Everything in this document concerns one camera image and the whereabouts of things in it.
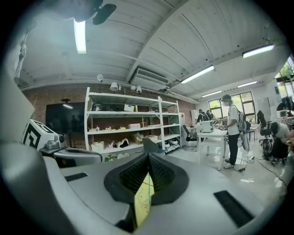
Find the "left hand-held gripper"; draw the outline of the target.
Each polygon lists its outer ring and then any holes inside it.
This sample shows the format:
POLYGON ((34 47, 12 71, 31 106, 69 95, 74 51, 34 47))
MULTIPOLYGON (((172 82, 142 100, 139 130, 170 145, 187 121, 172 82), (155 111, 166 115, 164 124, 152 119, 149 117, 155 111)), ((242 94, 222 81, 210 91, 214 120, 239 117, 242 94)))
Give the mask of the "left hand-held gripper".
POLYGON ((55 159, 59 167, 77 167, 103 161, 99 153, 67 147, 63 135, 32 119, 26 126, 22 143, 35 148, 44 157, 55 159))

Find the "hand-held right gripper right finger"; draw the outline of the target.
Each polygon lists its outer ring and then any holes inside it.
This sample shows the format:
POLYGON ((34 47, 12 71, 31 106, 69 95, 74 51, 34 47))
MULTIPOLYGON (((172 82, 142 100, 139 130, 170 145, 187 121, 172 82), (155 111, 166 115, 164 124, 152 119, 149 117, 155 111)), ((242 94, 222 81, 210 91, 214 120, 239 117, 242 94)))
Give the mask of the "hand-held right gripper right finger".
POLYGON ((149 163, 155 193, 140 235, 231 235, 264 210, 211 167, 155 153, 149 163))

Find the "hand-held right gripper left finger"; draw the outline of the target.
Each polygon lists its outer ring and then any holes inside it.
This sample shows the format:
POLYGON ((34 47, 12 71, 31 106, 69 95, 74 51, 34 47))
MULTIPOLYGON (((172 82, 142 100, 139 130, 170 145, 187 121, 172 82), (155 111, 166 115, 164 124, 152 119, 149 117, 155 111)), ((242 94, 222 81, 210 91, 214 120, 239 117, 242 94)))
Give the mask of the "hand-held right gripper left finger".
POLYGON ((64 168, 62 174, 82 202, 105 221, 132 232, 149 213, 147 154, 64 168))

